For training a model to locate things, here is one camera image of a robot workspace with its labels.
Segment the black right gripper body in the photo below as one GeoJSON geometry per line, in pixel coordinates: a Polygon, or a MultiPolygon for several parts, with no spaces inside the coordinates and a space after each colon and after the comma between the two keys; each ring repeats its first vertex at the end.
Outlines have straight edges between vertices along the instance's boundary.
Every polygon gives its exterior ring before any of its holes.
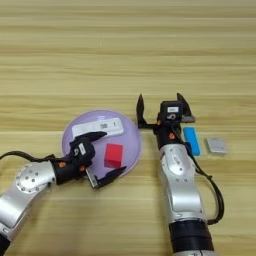
{"type": "Polygon", "coordinates": [[[183,139],[181,138],[181,125],[177,121],[158,121],[153,128],[153,133],[157,139],[158,149],[169,144],[183,144],[183,139]]]}

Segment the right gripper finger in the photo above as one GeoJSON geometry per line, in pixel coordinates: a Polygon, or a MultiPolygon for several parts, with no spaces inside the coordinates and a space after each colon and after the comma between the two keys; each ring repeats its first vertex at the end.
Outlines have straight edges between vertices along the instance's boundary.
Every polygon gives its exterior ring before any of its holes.
{"type": "Polygon", "coordinates": [[[137,116],[137,125],[139,129],[154,129],[155,124],[149,124],[144,119],[144,99],[142,95],[139,95],[137,105],[136,105],[136,116],[137,116]]]}
{"type": "Polygon", "coordinates": [[[196,121],[196,118],[193,116],[188,102],[185,100],[185,98],[178,93],[177,99],[182,103],[183,111],[182,111],[182,122],[183,123],[194,123],[196,121]]]}

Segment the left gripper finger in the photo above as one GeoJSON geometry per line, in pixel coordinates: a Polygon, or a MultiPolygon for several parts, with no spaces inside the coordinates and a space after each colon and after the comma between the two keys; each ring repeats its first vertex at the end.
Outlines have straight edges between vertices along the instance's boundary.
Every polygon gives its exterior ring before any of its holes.
{"type": "Polygon", "coordinates": [[[94,142],[96,140],[103,138],[106,135],[107,135],[107,133],[103,132],[103,131],[89,132],[89,133],[85,133],[85,134],[77,136],[77,139],[87,138],[90,142],[94,142]]]}
{"type": "Polygon", "coordinates": [[[125,166],[114,169],[108,172],[103,178],[99,179],[95,174],[92,173],[90,169],[87,169],[86,176],[92,188],[99,189],[115,181],[125,170],[125,166]]]}

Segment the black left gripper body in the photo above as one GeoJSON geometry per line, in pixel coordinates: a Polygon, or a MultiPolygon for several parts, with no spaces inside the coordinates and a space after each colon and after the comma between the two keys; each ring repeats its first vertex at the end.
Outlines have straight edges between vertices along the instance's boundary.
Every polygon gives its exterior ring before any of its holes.
{"type": "Polygon", "coordinates": [[[86,173],[86,169],[92,164],[88,157],[65,157],[53,163],[56,183],[62,185],[73,179],[79,179],[86,173]]]}

